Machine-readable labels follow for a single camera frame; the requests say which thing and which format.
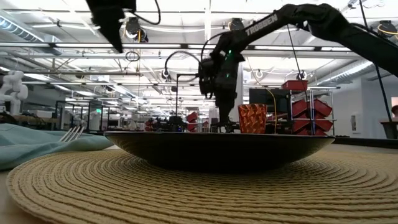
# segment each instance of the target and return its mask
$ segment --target ceiling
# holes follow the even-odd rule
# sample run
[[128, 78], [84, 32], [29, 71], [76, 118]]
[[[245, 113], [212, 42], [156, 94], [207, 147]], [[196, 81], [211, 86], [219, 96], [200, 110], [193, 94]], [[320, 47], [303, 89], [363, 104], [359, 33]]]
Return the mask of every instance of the ceiling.
[[[141, 26], [147, 32], [149, 43], [151, 44], [203, 44], [206, 37], [223, 32], [223, 24], [228, 24], [232, 18], [242, 18], [244, 24], [263, 18], [274, 9], [282, 7], [284, 4], [331, 4], [333, 7], [341, 9], [344, 16], [350, 22], [363, 23], [363, 18], [359, 7], [356, 9], [345, 9], [349, 0], [168, 0], [159, 1], [162, 11], [162, 21], [159, 25], [153, 26], [144, 21], [140, 21]], [[380, 20], [398, 21], [396, 0], [367, 0], [364, 3], [367, 20], [370, 24], [377, 24]], [[80, 42], [80, 43], [107, 43], [106, 39], [95, 29], [91, 22], [91, 13], [83, 0], [3, 0], [0, 8], [17, 22], [26, 25], [38, 34], [54, 35], [61, 42]], [[157, 9], [154, 1], [137, 0], [138, 14], [150, 21], [157, 20]], [[328, 42], [314, 38], [310, 33], [303, 30], [296, 30], [290, 27], [292, 42], [296, 47], [299, 46], [340, 46], [334, 42]], [[23, 39], [10, 33], [1, 31], [0, 39], [3, 42], [25, 42]], [[126, 36], [123, 37], [124, 43], [134, 41]], [[277, 30], [265, 37], [252, 43], [253, 45], [286, 45], [291, 46], [287, 28]], [[175, 50], [172, 49], [143, 49], [140, 50], [141, 60], [129, 62], [124, 59], [125, 54], [116, 54], [111, 49], [61, 49], [63, 54], [54, 56], [49, 53], [38, 51], [37, 49], [13, 47], [11, 49], [25, 57], [39, 62], [48, 67], [55, 65], [59, 72], [120, 72], [125, 75], [111, 75], [109, 82], [114, 83], [140, 83], [137, 85], [123, 86], [123, 90], [116, 90], [115, 93], [106, 92], [102, 86], [96, 88], [94, 85], [84, 86], [87, 91], [95, 91], [101, 97], [119, 97], [117, 92], [122, 93], [125, 98], [124, 104], [134, 105], [135, 101], [128, 100], [132, 93], [140, 99], [146, 101], [146, 107], [157, 108], [167, 111], [172, 110], [174, 102], [168, 100], [173, 98], [175, 93], [170, 86], [155, 86], [153, 83], [164, 83], [162, 71], [165, 59]], [[280, 85], [286, 80], [295, 79], [297, 74], [297, 63], [291, 51], [260, 51], [247, 52], [246, 61], [241, 65], [245, 70], [245, 83], [256, 84], [254, 74], [261, 71], [260, 83]], [[317, 78], [325, 77], [335, 70], [347, 64], [361, 59], [352, 52], [297, 52], [298, 64], [301, 70], [309, 74], [308, 79], [314, 81]], [[18, 59], [15, 55], [9, 55], [0, 51], [0, 58], [17, 61], [19, 65], [25, 65], [35, 71], [46, 71], [37, 64], [34, 65], [26, 60]], [[168, 63], [171, 76], [175, 80], [176, 73], [195, 73], [198, 62], [191, 57], [176, 55]], [[131, 75], [139, 72], [142, 77]], [[56, 75], [51, 79], [62, 80], [64, 82], [91, 82], [90, 76], [76, 77], [74, 75]], [[182, 77], [184, 82], [189, 78]], [[70, 88], [71, 85], [59, 85]], [[210, 100], [202, 100], [197, 86], [184, 86], [178, 90], [182, 95], [181, 108], [185, 106], [199, 106], [204, 111], [214, 106]]]

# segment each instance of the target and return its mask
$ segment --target tan round placemat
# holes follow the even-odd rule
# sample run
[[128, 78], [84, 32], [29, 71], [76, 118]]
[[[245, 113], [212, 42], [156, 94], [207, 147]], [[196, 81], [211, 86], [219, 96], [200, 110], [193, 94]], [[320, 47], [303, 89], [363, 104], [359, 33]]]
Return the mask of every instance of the tan round placemat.
[[7, 178], [54, 223], [398, 223], [398, 157], [319, 152], [257, 174], [163, 170], [122, 150], [40, 157]]

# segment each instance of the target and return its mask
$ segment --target fork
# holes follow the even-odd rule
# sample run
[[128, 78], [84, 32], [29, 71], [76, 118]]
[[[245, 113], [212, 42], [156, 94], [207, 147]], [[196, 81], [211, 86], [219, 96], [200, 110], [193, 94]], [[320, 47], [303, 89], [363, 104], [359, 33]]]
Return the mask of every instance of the fork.
[[84, 130], [84, 127], [79, 125], [79, 126], [75, 126], [73, 128], [70, 128], [63, 136], [62, 138], [59, 140], [60, 142], [70, 142], [73, 141], [75, 139], [78, 139], [82, 132]]

